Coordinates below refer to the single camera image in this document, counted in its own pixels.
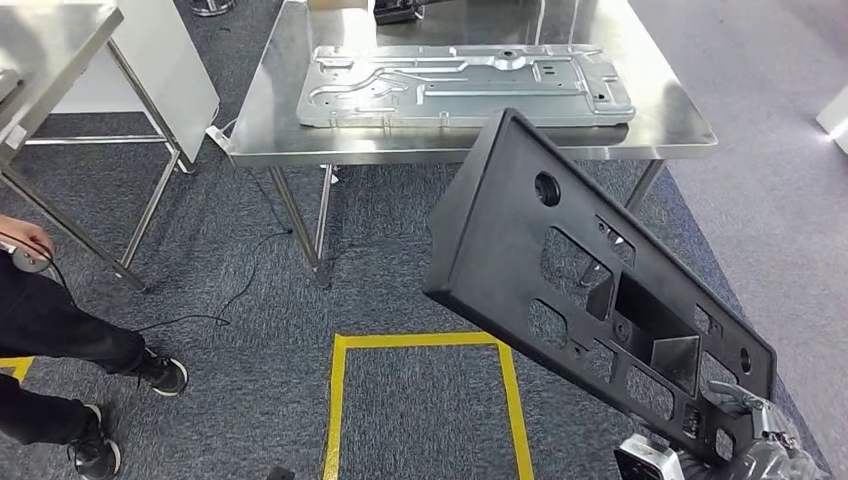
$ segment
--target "yellow tape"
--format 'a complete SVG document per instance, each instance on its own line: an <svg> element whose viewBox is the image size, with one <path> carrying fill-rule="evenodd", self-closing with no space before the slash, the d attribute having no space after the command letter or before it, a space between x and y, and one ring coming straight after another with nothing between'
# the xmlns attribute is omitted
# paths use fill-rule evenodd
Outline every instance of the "yellow tape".
<svg viewBox="0 0 848 480"><path fill-rule="evenodd" d="M509 426L512 430L512 447L515 449L518 478L533 480L533 462L530 460L527 427L524 425L521 394L518 393L518 378L515 375L515 363L512 360L512 349L509 345L498 342L498 357L501 359L501 374L504 378L504 390L506 390L506 408L509 412Z"/></svg>
<svg viewBox="0 0 848 480"><path fill-rule="evenodd" d="M23 382L30 365L32 365L32 359L33 357L0 358L0 368L11 368L12 376L17 378L19 382Z"/></svg>
<svg viewBox="0 0 848 480"><path fill-rule="evenodd" d="M324 457L324 480L337 480L339 478L345 350L348 340L347 337L336 335L333 342L333 370L330 373L330 424L327 428L327 455Z"/></svg>
<svg viewBox="0 0 848 480"><path fill-rule="evenodd" d="M347 348L438 347L495 344L485 332L412 333L403 335L363 335L345 338Z"/></svg>
<svg viewBox="0 0 848 480"><path fill-rule="evenodd" d="M339 451L342 435L342 402L344 401L345 355L352 348L397 348L397 347L435 347L457 345L496 345L501 364L504 389L506 392L507 412L512 430L512 443L520 480L533 480L533 464L530 459L530 446L524 425L524 413L521 409L521 395L518 392L518 380L512 350L506 344L485 332L459 333L422 333L402 335L364 335L345 337L336 335L333 344L333 363L330 373L330 420L327 427L327 454L324 457L323 480L338 480Z"/></svg>

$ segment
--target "hand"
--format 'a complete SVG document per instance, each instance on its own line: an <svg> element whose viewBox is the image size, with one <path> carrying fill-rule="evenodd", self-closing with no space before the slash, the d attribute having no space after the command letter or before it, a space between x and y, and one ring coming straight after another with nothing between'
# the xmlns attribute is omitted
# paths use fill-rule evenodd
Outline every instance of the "hand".
<svg viewBox="0 0 848 480"><path fill-rule="evenodd" d="M14 237L13 239L0 235L0 242L22 248L35 258L46 258L44 249L47 249L46 253L51 258L53 257L53 239L38 225L0 215L0 233Z"/></svg>

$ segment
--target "white board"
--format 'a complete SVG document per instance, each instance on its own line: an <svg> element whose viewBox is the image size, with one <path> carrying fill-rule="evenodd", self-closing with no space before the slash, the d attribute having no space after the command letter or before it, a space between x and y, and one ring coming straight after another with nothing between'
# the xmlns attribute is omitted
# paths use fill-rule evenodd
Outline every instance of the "white board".
<svg viewBox="0 0 848 480"><path fill-rule="evenodd" d="M194 160L220 100L173 0L0 0L0 4L34 2L117 5L124 21L112 38L185 154ZM141 101L104 49L53 113L141 111Z"/></svg>

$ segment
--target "cable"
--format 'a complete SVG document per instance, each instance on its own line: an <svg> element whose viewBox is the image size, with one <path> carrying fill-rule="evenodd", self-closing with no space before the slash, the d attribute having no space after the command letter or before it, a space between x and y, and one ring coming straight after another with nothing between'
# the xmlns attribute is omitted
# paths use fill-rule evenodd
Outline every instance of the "cable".
<svg viewBox="0 0 848 480"><path fill-rule="evenodd" d="M188 319L191 319L191 318L206 318L206 319L210 319L210 320L215 320L215 324L219 327L232 325L232 322L230 322L229 320L226 320L224 318L221 318L221 315L223 315L224 312L227 311L227 309L233 304L233 302L235 302L236 300L238 300L239 298L244 296L244 294L246 294L247 291L250 289L251 285L253 285L253 281L256 278L256 266L258 264L258 258L256 256L256 254L259 252L259 248L262 245L268 243L268 241L270 241L272 238L281 237L283 235L289 235L290 233L291 232L276 232L276 233L273 233L271 235L266 236L265 238L260 240L259 243L256 244L256 247L253 249L253 253L252 253L253 267L251 268L250 278L248 279L247 284L245 284L244 288L242 288L236 295L234 295L229 300L227 300L226 303L224 303L224 306L221 307L221 310L218 312L218 315L206 315L206 314L184 315L182 317L175 318L175 319L172 319L172 320L165 320L163 322L147 325L145 327L142 327L142 328L139 328L139 329L136 329L136 330L133 330L133 331L134 332L143 332L145 330L151 330L151 329L154 329L154 328L163 327L165 325L173 325L175 323L179 323L179 322L182 322L183 320L188 320ZM74 294L71 292L71 289L68 287L68 283L65 280L65 275L62 274L62 270L59 269L59 266L56 265L56 263L53 261L53 255L52 255L52 253L50 253L50 250L47 247L39 244L38 242L21 240L20 238L6 234L4 232L0 232L0 236L3 236L3 237L5 237L9 240L12 240L12 241L14 241L14 242L16 242L20 245L24 245L24 246L30 248L31 250L38 252L44 258L46 258L47 261L50 263L50 267L53 268L56 271L56 273L58 274L59 279L61 281L62 288L64 288L65 291L68 292L68 297L70 297L70 299L71 299L71 304L74 307L79 308L79 307L77 307L77 302L76 302L76 299L74 298Z"/></svg>
<svg viewBox="0 0 848 480"><path fill-rule="evenodd" d="M247 284L245 284L244 288L242 288L239 293L235 294L235 296L233 296L232 298L227 300L227 303L225 303L224 306L221 307L221 310L218 312L218 316L223 315L224 312L226 312L227 309L230 308L230 305L232 305L233 302L235 302L236 300L241 298L245 293L247 293L247 290L253 284L253 280L256 278L256 263L257 263L256 262L256 252L259 251L259 247L261 247L263 244L268 242L268 240L271 240L274 237L279 237L279 236L282 236L282 235L289 235L290 233L291 233L291 231L289 231L289 232L277 232L277 233L268 235L267 237L263 238L259 243L256 244L256 248L253 249L253 254L252 254L253 259L254 259L253 268L250 271L250 278L247 280Z"/></svg>
<svg viewBox="0 0 848 480"><path fill-rule="evenodd" d="M280 216L277 214L277 211L274 210L274 201L271 200L271 197L265 192L265 189L262 188L262 184L259 183L259 179L256 178L256 175L254 175L253 172L250 170L247 171L247 174L250 175L251 178L253 178L253 181L256 183L256 187L259 188L260 192L262 192L262 196L265 198L265 203L268 204L268 209L271 210L271 215L274 215L274 218L277 219L277 223L279 223L280 226L283 227L283 230L285 230L286 233L292 233L293 230L286 226L286 224L283 222L283 219L280 218Z"/></svg>

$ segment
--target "shoe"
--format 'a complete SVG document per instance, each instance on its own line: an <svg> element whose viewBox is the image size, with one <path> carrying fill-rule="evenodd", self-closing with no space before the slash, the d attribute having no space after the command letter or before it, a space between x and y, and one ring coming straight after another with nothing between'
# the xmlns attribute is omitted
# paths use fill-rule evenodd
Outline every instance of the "shoe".
<svg viewBox="0 0 848 480"><path fill-rule="evenodd" d="M86 405L90 413L88 423L80 438L68 444L68 459L74 452L74 469L85 480L109 480L121 468L121 451L106 438L103 415L94 405Z"/></svg>
<svg viewBox="0 0 848 480"><path fill-rule="evenodd" d="M165 397L179 395L188 384L188 372L182 363L160 357L147 348L133 373L150 383L154 392Z"/></svg>

